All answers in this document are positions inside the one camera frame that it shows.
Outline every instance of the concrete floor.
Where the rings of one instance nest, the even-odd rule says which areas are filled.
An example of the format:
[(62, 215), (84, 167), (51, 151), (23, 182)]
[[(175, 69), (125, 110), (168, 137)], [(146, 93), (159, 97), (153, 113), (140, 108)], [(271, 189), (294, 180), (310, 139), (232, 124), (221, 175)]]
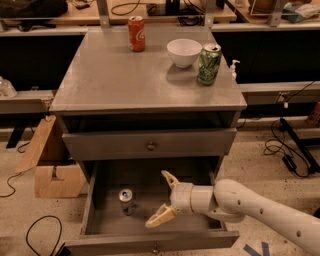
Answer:
[[(319, 128), (312, 128), (305, 124), (304, 118), (290, 118), (292, 127), (301, 138), (320, 137)], [(273, 138), (270, 126), (274, 119), (246, 120), (239, 128), (230, 154), (225, 157), (218, 179), (230, 178), (241, 182), (255, 192), (313, 214), (320, 207), (320, 175), (312, 174), (308, 178), (298, 178), (290, 173), (283, 164), (281, 154), (264, 155), (265, 142)], [(32, 137), (30, 130), (26, 130), (17, 148), (6, 149), (6, 143), (12, 132), (11, 128), (0, 130), (0, 195), (11, 193), (7, 186), (7, 179), (14, 175), (14, 170), (22, 153), (17, 152), (18, 146), (29, 141)], [(286, 142), (294, 146), (286, 135)], [(320, 161), (320, 148), (312, 150), (313, 155)], [(294, 158), (298, 170), (303, 173), (305, 164)], [(65, 240), (77, 239), (83, 217), (86, 196), (74, 199), (37, 199), (34, 197), (34, 170), (11, 179), (10, 183), (16, 188), (16, 193), (7, 198), (0, 198), (0, 255), (35, 255), (27, 246), (26, 234), (34, 221), (46, 215), (60, 218), (63, 226), (62, 236), (58, 248)], [(161, 256), (209, 256), (209, 255), (250, 255), (244, 250), (248, 246), (258, 254), (262, 252), (262, 242), (269, 246), (272, 256), (311, 255), (292, 244), (264, 224), (246, 217), (237, 224), (226, 224), (228, 230), (238, 230), (240, 238), (229, 249), (214, 249), (185, 252), (161, 252)], [(55, 219), (45, 219), (37, 223), (29, 234), (29, 242), (40, 255), (49, 255), (56, 243), (59, 225)], [(135, 254), (151, 256), (153, 254)]]

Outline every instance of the coca-cola can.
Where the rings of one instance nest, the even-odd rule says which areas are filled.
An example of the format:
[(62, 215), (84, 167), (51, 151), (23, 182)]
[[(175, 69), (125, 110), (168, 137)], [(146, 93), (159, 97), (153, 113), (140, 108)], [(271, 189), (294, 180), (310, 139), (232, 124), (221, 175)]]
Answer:
[(141, 52), (146, 48), (144, 20), (141, 16), (132, 16), (128, 20), (129, 47), (132, 51)]

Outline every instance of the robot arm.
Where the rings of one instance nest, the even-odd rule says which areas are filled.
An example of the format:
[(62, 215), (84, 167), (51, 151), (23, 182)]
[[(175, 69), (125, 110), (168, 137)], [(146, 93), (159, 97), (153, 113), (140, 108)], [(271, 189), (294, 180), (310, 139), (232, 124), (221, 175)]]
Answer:
[(171, 205), (162, 205), (146, 222), (156, 227), (181, 214), (205, 214), (223, 222), (239, 222), (248, 215), (264, 223), (301, 248), (320, 255), (320, 220), (282, 205), (233, 180), (221, 180), (214, 186), (180, 183), (167, 171), (162, 175), (172, 189)]

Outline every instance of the small can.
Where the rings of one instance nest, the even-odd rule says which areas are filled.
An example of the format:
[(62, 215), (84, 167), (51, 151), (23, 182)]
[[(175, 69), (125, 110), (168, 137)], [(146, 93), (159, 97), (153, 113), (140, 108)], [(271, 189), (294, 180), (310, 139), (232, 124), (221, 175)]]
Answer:
[(134, 52), (141, 52), (146, 48), (144, 34), (144, 20), (141, 16), (131, 16), (128, 20), (129, 47)]
[(129, 188), (122, 189), (119, 192), (121, 208), (125, 215), (130, 216), (134, 213), (135, 204), (133, 202), (133, 191)]
[(199, 57), (198, 81), (204, 85), (211, 85), (216, 80), (220, 61), (221, 47), (215, 43), (205, 44)]

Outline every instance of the drawer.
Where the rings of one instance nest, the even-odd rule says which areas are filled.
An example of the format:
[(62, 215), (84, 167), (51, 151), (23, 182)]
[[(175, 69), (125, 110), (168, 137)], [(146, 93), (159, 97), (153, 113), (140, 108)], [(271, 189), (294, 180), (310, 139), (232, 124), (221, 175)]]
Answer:
[(223, 156), (229, 153), (235, 128), (63, 134), (75, 160)]
[[(95, 162), (79, 240), (67, 241), (59, 255), (116, 255), (177, 250), (229, 248), (239, 237), (224, 223), (205, 215), (179, 215), (156, 228), (145, 222), (168, 201), (170, 188), (160, 171), (181, 182), (210, 185), (216, 159), (166, 158)], [(119, 192), (130, 188), (135, 205), (127, 216)]]

